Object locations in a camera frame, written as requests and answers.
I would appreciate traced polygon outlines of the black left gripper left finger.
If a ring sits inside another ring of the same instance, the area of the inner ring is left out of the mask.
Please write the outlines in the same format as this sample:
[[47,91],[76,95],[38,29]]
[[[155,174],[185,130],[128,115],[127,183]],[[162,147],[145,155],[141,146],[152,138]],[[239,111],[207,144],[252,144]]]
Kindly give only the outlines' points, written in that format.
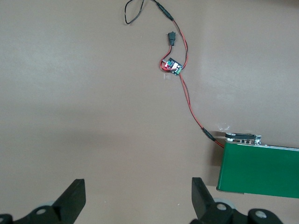
[[52,204],[35,208],[21,219],[1,214],[2,224],[73,224],[86,203],[85,180],[76,179]]

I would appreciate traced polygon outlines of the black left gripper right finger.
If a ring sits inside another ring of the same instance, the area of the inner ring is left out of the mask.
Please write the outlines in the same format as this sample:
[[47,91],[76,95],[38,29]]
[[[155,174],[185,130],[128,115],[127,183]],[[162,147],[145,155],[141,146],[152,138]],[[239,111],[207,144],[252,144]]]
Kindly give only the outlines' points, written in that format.
[[192,224],[281,224],[273,212],[251,209],[247,215],[225,202],[216,202],[200,177],[192,178],[192,204],[197,218]]

